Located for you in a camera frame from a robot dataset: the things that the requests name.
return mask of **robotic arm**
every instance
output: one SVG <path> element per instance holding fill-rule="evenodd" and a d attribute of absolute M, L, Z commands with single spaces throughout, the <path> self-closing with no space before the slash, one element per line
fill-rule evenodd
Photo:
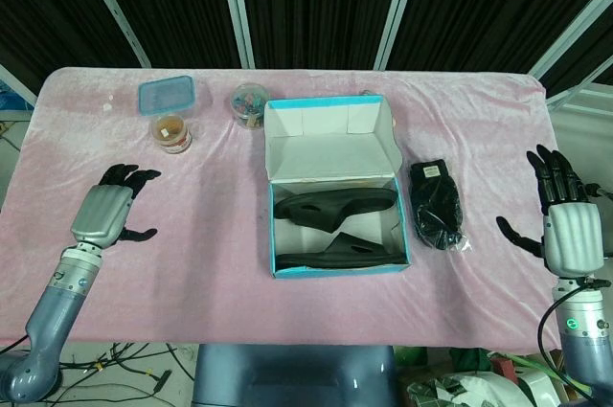
<path fill-rule="evenodd" d="M 118 240 L 146 241 L 157 233 L 154 228 L 139 233 L 125 227 L 134 198 L 160 175 L 137 169 L 112 166 L 85 196 L 72 226 L 78 244 L 62 252 L 26 325 L 30 351 L 0 354 L 0 400 L 36 402 L 52 390 L 61 349 L 102 266 L 102 249 Z"/>
<path fill-rule="evenodd" d="M 521 237 L 503 217 L 497 217 L 496 222 L 510 242 L 544 259 L 545 266 L 558 276 L 553 289 L 555 302 L 538 329 L 541 352 L 545 352 L 542 330 L 555 310 L 567 373 L 592 388 L 591 395 L 582 393 L 587 400 L 580 405 L 610 407 L 613 352 L 600 288 L 611 283 L 592 277 L 604 265 L 599 212 L 588 202 L 586 189 L 559 151 L 551 152 L 543 146 L 536 151 L 538 155 L 528 152 L 528 161 L 538 180 L 544 226 L 541 242 Z"/>

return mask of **container lid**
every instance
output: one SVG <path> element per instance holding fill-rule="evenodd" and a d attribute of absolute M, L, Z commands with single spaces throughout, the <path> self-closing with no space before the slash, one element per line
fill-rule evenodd
<path fill-rule="evenodd" d="M 157 79 L 138 87 L 138 111 L 141 115 L 160 115 L 192 108 L 195 102 L 193 79 L 186 75 Z"/>

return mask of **table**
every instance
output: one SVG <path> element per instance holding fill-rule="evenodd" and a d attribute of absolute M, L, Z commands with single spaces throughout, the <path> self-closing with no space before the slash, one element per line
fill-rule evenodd
<path fill-rule="evenodd" d="M 168 155 L 137 113 L 140 83 L 192 76 L 193 144 Z M 407 167 L 444 158 L 459 186 L 471 249 L 442 252 L 415 237 L 402 273 L 274 280 L 268 271 L 263 132 L 234 123 L 228 98 L 257 82 L 274 98 L 387 97 Z M 394 344 L 534 351 L 555 278 L 498 232 L 505 215 L 539 238 L 536 144 L 555 147 L 544 89 L 532 77 L 340 71 L 65 68 L 45 82 L 0 214 L 0 338 L 23 328 L 73 244 L 70 225 L 115 163 L 162 171 L 127 226 L 148 242 L 104 251 L 73 341 Z M 545 343 L 558 345 L 556 325 Z"/>

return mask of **metal bar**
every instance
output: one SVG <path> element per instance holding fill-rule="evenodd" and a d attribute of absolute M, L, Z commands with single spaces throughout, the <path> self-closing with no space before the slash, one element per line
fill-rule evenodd
<path fill-rule="evenodd" d="M 151 62 L 149 61 L 149 58 L 147 57 L 147 54 L 145 53 L 143 46 L 141 46 L 141 42 L 138 41 L 136 34 L 130 27 L 129 22 L 127 22 L 127 18 L 125 17 L 124 12 L 119 6 L 119 3 L 117 3 L 117 0 L 103 0 L 103 1 L 105 5 L 108 7 L 108 10 L 111 12 L 111 15 L 115 18 L 117 25 L 120 27 L 120 29 L 124 33 L 125 39 L 127 40 L 127 43 L 132 48 L 132 51 L 138 58 L 139 62 L 141 63 L 141 67 L 150 68 Z"/>
<path fill-rule="evenodd" d="M 245 0 L 228 0 L 228 8 L 237 41 L 240 66 L 243 69 L 255 69 L 256 63 L 253 57 L 253 47 L 251 46 L 251 34 L 249 32 Z"/>
<path fill-rule="evenodd" d="M 583 79 L 583 81 L 581 83 L 579 83 L 577 86 L 574 86 L 573 88 L 571 88 L 570 92 L 568 93 L 567 96 L 565 96 L 564 98 L 560 99 L 557 102 L 552 102 L 552 103 L 548 102 L 547 103 L 548 108 L 551 111 L 558 110 L 564 104 L 568 103 L 574 96 L 576 96 L 583 88 L 585 88 L 585 86 L 587 86 L 592 81 L 597 79 L 611 65 L 613 65 L 613 56 L 610 56 L 605 62 L 603 62 L 596 69 L 594 69 L 594 71 L 590 75 L 585 77 L 585 79 Z"/>
<path fill-rule="evenodd" d="M 593 108 L 593 107 L 584 107 L 582 105 L 574 105 L 565 103 L 561 107 L 564 110 L 575 110 L 581 113 L 591 113 L 593 115 L 601 115 L 604 117 L 613 117 L 613 112 L 609 112 L 608 110 L 602 110 L 601 108 Z"/>
<path fill-rule="evenodd" d="M 385 70 L 387 67 L 387 61 L 394 47 L 398 27 L 404 15 L 404 9 L 406 8 L 407 2 L 408 0 L 392 0 L 390 2 L 390 9 L 387 13 L 387 19 L 385 20 L 383 33 L 381 34 L 381 41 L 379 42 L 379 48 L 376 52 L 374 70 Z"/>
<path fill-rule="evenodd" d="M 613 0 L 590 0 L 528 73 L 537 79 L 543 77 L 612 3 Z"/>
<path fill-rule="evenodd" d="M 571 90 L 570 89 L 565 89 L 564 91 L 561 91 L 561 92 L 557 93 L 555 96 L 552 96 L 551 98 L 547 98 L 545 103 L 547 105 L 549 105 L 551 103 L 559 102 L 560 100 L 564 99 L 569 94 L 571 94 Z"/>
<path fill-rule="evenodd" d="M 36 105 L 36 94 L 30 91 L 15 75 L 9 72 L 4 65 L 0 64 L 0 79 L 5 82 L 10 89 L 21 96 L 29 105 Z"/>

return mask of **jar of colorful items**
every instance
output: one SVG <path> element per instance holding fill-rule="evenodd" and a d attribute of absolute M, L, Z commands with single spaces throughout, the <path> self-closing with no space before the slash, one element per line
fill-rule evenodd
<path fill-rule="evenodd" d="M 264 125 L 264 106 L 270 99 L 268 92 L 256 83 L 245 83 L 237 88 L 230 101 L 238 124 L 249 129 Z"/>

